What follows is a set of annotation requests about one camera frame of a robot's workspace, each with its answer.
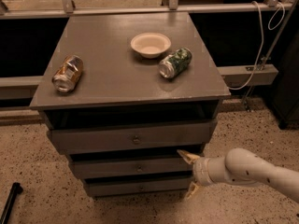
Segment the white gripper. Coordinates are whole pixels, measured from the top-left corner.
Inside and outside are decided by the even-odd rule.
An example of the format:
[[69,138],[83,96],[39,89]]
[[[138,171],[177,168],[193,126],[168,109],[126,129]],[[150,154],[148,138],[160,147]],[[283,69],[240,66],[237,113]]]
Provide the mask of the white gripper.
[[[203,158],[186,150],[178,149],[177,153],[189,165],[193,164],[194,179],[201,186],[209,186],[215,183],[215,158]],[[184,199],[189,200],[199,190],[199,185],[192,181],[185,193]]]

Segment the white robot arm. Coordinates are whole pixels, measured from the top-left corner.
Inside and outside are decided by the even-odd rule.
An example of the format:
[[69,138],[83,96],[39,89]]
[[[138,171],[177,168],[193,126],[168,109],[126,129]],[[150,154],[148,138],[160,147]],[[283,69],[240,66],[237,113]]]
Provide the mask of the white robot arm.
[[299,173],[276,166],[244,148],[231,149],[218,158],[200,157],[181,149],[177,153],[192,167],[193,181],[186,199],[190,199],[200,186],[265,184],[299,203]]

